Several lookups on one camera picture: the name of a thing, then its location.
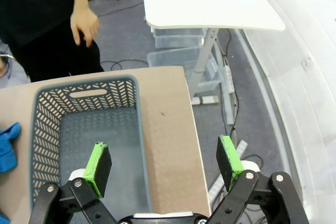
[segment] green gripper pad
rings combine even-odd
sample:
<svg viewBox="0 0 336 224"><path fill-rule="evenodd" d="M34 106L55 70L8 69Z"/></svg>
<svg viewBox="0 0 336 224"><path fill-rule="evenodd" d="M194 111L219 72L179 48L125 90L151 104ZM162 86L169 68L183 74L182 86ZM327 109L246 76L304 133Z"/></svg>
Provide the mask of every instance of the green gripper pad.
<svg viewBox="0 0 336 224"><path fill-rule="evenodd" d="M97 193L98 198L104 197L111 166L112 160L107 144L98 142L93 148L83 175L83 178Z"/></svg>
<svg viewBox="0 0 336 224"><path fill-rule="evenodd" d="M225 187L230 191L244 168L229 136L218 137L216 158Z"/></svg>

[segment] brown table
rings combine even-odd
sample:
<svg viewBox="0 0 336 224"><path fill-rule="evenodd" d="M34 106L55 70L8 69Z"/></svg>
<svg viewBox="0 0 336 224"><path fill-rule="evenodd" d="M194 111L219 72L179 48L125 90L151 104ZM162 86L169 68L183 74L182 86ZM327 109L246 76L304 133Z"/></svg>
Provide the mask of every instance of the brown table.
<svg viewBox="0 0 336 224"><path fill-rule="evenodd" d="M209 216L206 182L193 111L182 67L143 68L72 76L0 89L0 129L15 122L18 166L0 174L0 209L12 224L28 223L28 140L33 100L45 85L131 74L140 86L145 154L153 210Z"/></svg>

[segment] white tabletop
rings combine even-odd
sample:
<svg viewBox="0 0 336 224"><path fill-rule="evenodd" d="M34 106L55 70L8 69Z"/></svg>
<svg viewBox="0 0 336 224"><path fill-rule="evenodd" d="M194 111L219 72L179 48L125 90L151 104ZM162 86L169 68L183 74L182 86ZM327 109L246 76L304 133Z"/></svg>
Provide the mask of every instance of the white tabletop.
<svg viewBox="0 0 336 224"><path fill-rule="evenodd" d="M151 27L284 30L267 0L144 0Z"/></svg>

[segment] gray plastic basket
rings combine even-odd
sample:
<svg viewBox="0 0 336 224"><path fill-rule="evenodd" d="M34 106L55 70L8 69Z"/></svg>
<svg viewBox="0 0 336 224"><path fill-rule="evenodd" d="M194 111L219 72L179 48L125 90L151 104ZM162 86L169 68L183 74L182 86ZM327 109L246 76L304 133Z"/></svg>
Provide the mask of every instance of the gray plastic basket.
<svg viewBox="0 0 336 224"><path fill-rule="evenodd" d="M31 204L46 182L63 185L85 168L96 142L106 142L112 168L105 197L118 220L151 212L138 82L132 76L81 80L42 87L30 132ZM71 223L85 223L76 214Z"/></svg>

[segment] white wall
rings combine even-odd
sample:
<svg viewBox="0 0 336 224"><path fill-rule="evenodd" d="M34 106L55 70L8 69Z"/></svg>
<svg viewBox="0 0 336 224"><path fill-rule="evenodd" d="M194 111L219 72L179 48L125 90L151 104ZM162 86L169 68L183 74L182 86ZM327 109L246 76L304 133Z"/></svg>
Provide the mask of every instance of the white wall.
<svg viewBox="0 0 336 224"><path fill-rule="evenodd" d="M268 0L283 32L246 30L286 127L310 223L335 223L336 0Z"/></svg>

